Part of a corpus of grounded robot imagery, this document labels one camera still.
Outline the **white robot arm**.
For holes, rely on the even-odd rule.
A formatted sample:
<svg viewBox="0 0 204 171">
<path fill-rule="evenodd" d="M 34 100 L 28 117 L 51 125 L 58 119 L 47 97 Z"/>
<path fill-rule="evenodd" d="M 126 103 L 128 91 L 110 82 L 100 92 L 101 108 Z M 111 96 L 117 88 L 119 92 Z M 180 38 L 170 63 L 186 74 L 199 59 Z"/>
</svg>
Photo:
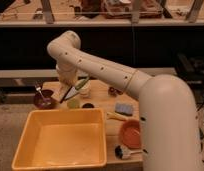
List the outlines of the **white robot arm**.
<svg viewBox="0 0 204 171">
<path fill-rule="evenodd" d="M 144 171 L 203 171 L 194 95 L 173 75 L 150 76 L 135 68 L 80 50 L 81 40 L 66 31 L 47 51 L 62 71 L 70 65 L 139 101 Z"/>
</svg>

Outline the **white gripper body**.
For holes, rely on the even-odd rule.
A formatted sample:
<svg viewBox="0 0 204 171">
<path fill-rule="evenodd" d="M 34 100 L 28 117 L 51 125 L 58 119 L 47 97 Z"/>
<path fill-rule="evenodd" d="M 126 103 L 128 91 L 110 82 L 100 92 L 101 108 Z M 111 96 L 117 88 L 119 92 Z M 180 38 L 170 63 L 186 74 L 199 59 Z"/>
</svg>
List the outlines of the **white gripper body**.
<svg viewBox="0 0 204 171">
<path fill-rule="evenodd" d="M 59 81 L 64 85 L 74 85 L 77 81 L 77 69 L 69 64 L 56 64 Z"/>
</svg>

